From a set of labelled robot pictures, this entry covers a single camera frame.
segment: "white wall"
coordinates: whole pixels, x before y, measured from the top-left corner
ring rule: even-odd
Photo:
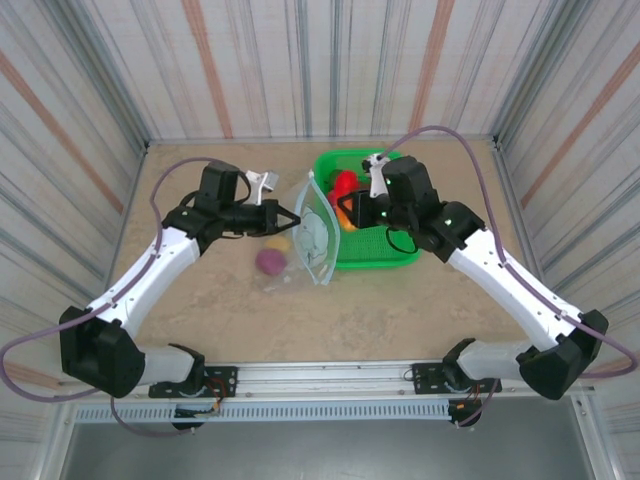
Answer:
[[[587,2],[510,141],[508,168],[547,284],[640,353],[640,3]],[[599,368],[628,360],[603,346]],[[640,374],[597,383],[640,478]]]
[[[553,0],[76,0],[155,140],[489,133]]]
[[[106,282],[140,145],[44,2],[0,3],[0,344],[50,327]],[[58,338],[16,348],[10,375],[51,395]],[[31,475],[49,410],[0,385],[0,478]]]

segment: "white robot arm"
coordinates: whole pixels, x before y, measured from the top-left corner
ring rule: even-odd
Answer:
[[[600,341],[564,321],[507,271],[505,263],[563,316],[604,334],[608,321],[598,311],[583,313],[559,298],[511,255],[496,251],[493,233],[468,207],[441,202],[427,170],[413,157],[390,162],[371,155],[363,162],[369,190],[338,199],[358,228],[384,225],[406,231],[417,248],[434,253],[480,285],[522,327],[529,341],[492,343],[465,339],[443,359],[456,390],[486,378],[524,380],[542,396],[559,399],[595,359]]]
[[[235,200],[238,179],[249,187],[245,200]],[[103,305],[111,308],[98,317],[60,332],[62,369],[110,395],[121,398],[137,385],[170,382],[180,391],[196,393],[204,380],[204,357],[186,347],[138,348],[134,338],[143,320],[173,281],[205,253],[212,242],[234,235],[273,235],[300,223],[299,217],[263,200],[277,182],[273,172],[242,173],[215,160],[205,167],[199,190],[187,195],[162,222],[162,243],[156,240],[107,292],[82,311],[70,307],[60,318],[66,323]],[[279,217],[290,221],[278,225]],[[149,256],[151,267],[126,296],[112,297],[140,274]]]

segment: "table surface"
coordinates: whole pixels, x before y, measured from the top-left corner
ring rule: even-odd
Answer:
[[[127,221],[115,275],[149,245],[155,227],[148,197],[161,173],[188,157],[210,156],[254,171],[280,174],[275,197],[303,179],[315,159],[333,149],[377,148],[369,142],[162,145],[149,149]],[[491,150],[472,142],[486,178],[505,247],[520,257]],[[465,151],[448,140],[408,142],[402,153],[423,161],[440,198],[457,200],[481,218],[486,211]],[[187,165],[163,184],[163,215],[199,184],[201,164]],[[209,362],[357,361],[438,358],[459,340],[525,338],[480,287],[424,252],[412,265],[336,271],[330,285],[296,293],[264,293],[256,282],[257,239],[217,241],[155,305],[139,345],[178,343]]]

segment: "yellow object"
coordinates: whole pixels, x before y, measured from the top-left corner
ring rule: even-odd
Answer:
[[[265,248],[273,248],[280,250],[282,253],[287,253],[291,249],[291,242],[288,238],[281,235],[271,237],[264,244]]]

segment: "ziplock bag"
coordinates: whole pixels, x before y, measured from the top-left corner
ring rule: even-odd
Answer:
[[[300,217],[300,225],[263,240],[256,256],[258,286],[265,292],[281,292],[327,285],[336,267],[340,227],[313,172],[280,204]]]

